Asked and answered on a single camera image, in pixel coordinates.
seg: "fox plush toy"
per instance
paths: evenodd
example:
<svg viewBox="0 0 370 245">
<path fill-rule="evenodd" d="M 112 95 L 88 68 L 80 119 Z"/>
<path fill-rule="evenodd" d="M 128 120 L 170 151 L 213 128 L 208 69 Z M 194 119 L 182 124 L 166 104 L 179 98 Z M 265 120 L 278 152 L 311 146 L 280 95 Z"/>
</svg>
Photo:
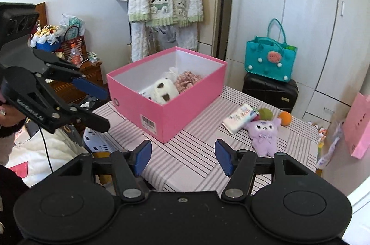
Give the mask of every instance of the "fox plush toy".
<svg viewBox="0 0 370 245">
<path fill-rule="evenodd" d="M 280 123 L 281 119 L 275 118 L 272 121 L 252 121 L 244 125 L 258 156 L 274 157 L 278 151 L 276 141 Z"/>
</svg>

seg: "pink box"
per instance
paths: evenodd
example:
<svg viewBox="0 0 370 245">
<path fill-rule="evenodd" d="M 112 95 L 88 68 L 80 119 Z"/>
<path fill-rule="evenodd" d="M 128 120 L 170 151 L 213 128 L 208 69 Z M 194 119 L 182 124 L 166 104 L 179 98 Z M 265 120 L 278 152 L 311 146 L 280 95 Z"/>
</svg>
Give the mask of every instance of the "pink box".
<svg viewBox="0 0 370 245">
<path fill-rule="evenodd" d="M 223 60 L 174 47 L 107 74 L 109 92 L 123 116 L 166 143 L 221 94 L 226 65 Z M 179 73 L 192 71 L 203 79 L 165 105 L 138 93 L 160 79 L 170 67 L 178 68 Z"/>
<path fill-rule="evenodd" d="M 343 124 L 343 132 L 350 154 L 361 159 L 370 146 L 370 95 L 357 94 Z"/>
</svg>

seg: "screw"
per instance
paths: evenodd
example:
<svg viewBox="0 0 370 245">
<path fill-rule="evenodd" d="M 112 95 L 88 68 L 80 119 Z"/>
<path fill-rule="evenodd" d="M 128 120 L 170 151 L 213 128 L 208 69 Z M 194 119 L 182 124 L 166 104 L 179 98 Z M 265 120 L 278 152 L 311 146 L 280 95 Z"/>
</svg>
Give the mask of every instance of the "screw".
<svg viewBox="0 0 370 245">
<path fill-rule="evenodd" d="M 240 189 L 228 189 L 225 192 L 225 195 L 229 198 L 239 198 L 243 196 L 243 191 Z"/>
<path fill-rule="evenodd" d="M 127 189 L 122 193 L 126 198 L 138 198 L 141 196 L 141 191 L 139 189 Z"/>
</svg>

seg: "plastic bottle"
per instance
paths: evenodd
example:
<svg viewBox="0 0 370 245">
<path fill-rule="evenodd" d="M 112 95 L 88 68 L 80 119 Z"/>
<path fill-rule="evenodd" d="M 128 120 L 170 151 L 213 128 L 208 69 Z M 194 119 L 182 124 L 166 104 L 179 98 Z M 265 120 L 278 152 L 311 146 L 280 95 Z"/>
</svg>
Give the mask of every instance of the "plastic bottle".
<svg viewBox="0 0 370 245">
<path fill-rule="evenodd" d="M 71 48 L 72 63 L 79 66 L 81 64 L 81 57 L 76 44 L 72 44 Z"/>
</svg>

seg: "striped tablecloth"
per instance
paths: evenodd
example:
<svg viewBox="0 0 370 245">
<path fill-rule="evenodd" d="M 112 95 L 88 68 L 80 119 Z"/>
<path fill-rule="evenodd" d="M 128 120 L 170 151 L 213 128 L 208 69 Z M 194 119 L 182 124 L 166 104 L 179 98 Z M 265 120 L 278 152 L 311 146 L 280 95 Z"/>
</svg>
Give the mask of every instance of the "striped tablecloth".
<svg viewBox="0 0 370 245">
<path fill-rule="evenodd" d="M 85 142 L 100 142 L 99 150 L 105 151 L 132 150 L 149 139 L 152 158 L 142 176 L 154 188 L 170 192 L 216 190 L 220 194 L 229 178 L 216 160 L 215 141 L 220 138 L 235 150 L 254 151 L 246 130 L 230 135 L 221 125 L 223 119 L 243 103 L 255 108 L 268 108 L 274 116 L 279 114 L 279 109 L 225 86 L 221 95 L 168 143 L 162 144 L 142 131 L 119 114 L 112 103 L 95 110 L 110 121 L 110 130 L 102 134 L 86 129 L 84 139 Z M 297 118 L 293 118 L 289 126 L 279 127 L 278 150 L 291 155 L 312 171 L 316 166 L 317 144 L 315 127 Z M 270 181 L 271 175 L 257 175 L 253 193 Z"/>
</svg>

